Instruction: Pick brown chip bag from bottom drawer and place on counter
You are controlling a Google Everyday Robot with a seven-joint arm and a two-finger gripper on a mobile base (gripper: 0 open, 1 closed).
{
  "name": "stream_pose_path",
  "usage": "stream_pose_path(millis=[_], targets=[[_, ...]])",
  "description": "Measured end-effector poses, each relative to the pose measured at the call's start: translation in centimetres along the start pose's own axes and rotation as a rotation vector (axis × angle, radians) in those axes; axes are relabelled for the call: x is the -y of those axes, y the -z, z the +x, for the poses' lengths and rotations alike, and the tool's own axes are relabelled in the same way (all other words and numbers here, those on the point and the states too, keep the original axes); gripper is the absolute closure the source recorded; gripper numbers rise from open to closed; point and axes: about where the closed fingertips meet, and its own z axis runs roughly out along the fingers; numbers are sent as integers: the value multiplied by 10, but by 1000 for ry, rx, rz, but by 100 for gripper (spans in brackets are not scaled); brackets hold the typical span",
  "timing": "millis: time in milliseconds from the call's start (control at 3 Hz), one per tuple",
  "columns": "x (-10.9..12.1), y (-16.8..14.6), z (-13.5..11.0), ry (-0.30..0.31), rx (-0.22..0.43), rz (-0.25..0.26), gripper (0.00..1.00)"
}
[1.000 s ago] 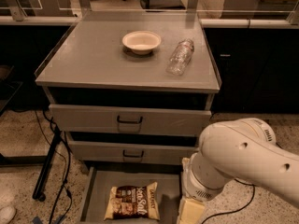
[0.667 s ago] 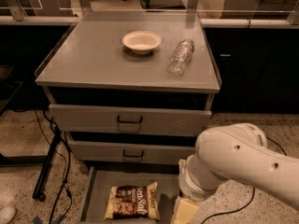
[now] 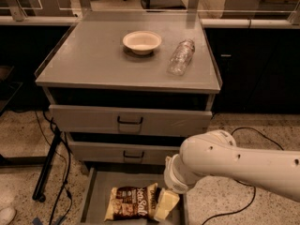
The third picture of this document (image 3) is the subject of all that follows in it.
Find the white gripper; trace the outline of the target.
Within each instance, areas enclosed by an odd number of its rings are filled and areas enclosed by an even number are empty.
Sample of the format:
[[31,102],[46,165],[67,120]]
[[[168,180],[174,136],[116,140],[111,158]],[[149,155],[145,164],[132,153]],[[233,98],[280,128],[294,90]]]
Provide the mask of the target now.
[[201,177],[192,172],[181,160],[179,155],[166,157],[164,187],[159,191],[154,220],[162,221],[167,218],[174,207],[179,203],[178,194],[185,194],[195,187]]

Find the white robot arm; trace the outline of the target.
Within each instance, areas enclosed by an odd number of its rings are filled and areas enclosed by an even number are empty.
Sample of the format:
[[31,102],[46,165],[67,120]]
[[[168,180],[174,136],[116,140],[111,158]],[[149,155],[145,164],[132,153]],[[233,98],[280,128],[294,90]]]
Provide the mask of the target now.
[[230,133],[212,130],[185,139],[179,152],[165,158],[164,183],[155,220],[165,219],[205,176],[228,177],[245,186],[262,188],[300,202],[300,153],[241,148]]

